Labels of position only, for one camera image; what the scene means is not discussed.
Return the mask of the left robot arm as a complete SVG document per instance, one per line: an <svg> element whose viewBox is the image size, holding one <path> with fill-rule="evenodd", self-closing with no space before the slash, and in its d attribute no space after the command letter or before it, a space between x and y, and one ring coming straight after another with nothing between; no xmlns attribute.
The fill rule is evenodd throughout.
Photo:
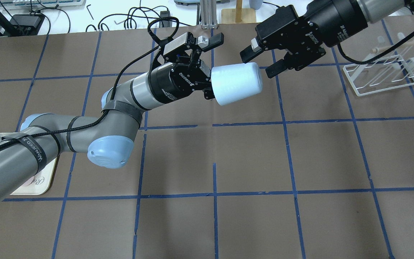
<svg viewBox="0 0 414 259"><path fill-rule="evenodd" d="M143 113L202 91L214 99L210 68L202 53L225 36L186 32L160 39L148 72L115 85L102 96L100 118L53 113L27 117L19 132L0 133L0 202L64 152L87 154L98 166L116 169L130 158ZM157 58L162 57L161 64Z"/></svg>

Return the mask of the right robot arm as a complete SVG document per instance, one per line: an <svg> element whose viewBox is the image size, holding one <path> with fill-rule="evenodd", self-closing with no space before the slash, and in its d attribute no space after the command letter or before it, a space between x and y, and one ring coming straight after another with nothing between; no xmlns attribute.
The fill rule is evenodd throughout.
<svg viewBox="0 0 414 259"><path fill-rule="evenodd" d="M326 54L322 45L342 41L411 3L409 0L314 0L299 16L293 5L281 6L255 27L256 37L240 52L248 63L264 51L285 50L283 59L266 68L269 78L300 71Z"/></svg>

